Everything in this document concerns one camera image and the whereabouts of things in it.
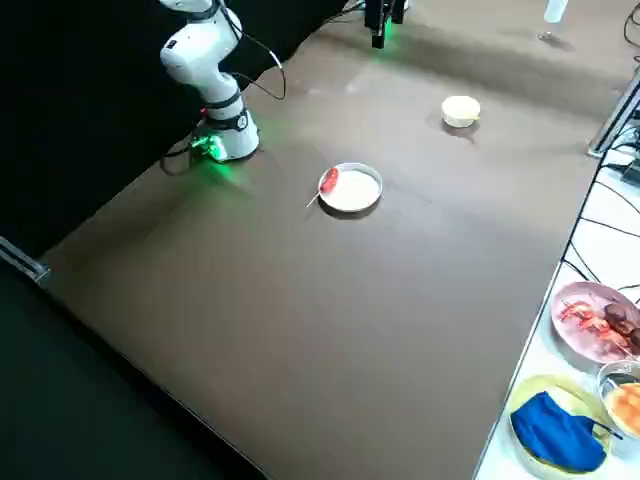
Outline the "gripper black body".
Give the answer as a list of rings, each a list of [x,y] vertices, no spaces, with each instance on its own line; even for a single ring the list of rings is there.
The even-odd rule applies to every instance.
[[[404,17],[404,0],[365,0],[364,25],[369,29],[381,29],[391,18],[401,23]]]

